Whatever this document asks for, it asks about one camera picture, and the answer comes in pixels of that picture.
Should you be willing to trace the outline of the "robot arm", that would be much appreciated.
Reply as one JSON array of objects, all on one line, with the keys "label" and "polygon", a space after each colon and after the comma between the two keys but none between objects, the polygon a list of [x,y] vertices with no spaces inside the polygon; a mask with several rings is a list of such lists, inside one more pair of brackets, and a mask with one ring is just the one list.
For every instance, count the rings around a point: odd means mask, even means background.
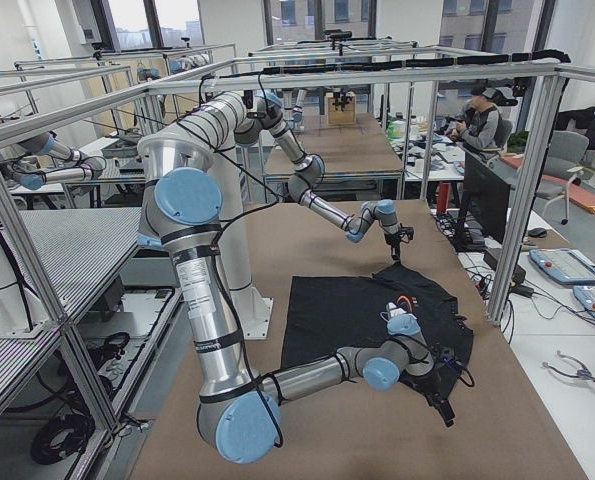
[{"label": "robot arm", "polygon": [[436,356],[417,318],[397,303],[387,306],[388,335],[377,347],[344,346],[266,375],[254,370],[240,317],[221,277],[223,196],[217,181],[204,167],[174,165],[148,188],[138,241],[157,245],[171,258],[203,372],[197,429],[224,459],[253,463],[281,447],[282,404],[356,377],[387,391],[407,374],[444,424],[453,425],[453,409],[439,392]]},{"label": "robot arm", "polygon": [[263,131],[271,134],[292,163],[288,180],[289,197],[342,230],[353,243],[360,242],[374,223],[383,231],[393,261],[401,259],[401,245],[413,239],[414,229],[402,225],[392,200],[367,202],[358,215],[332,206],[315,192],[323,179],[325,163],[321,156],[307,152],[287,120],[279,99],[266,90],[243,93],[223,92],[173,122],[188,138],[219,154],[229,135],[238,145],[248,145]]}]

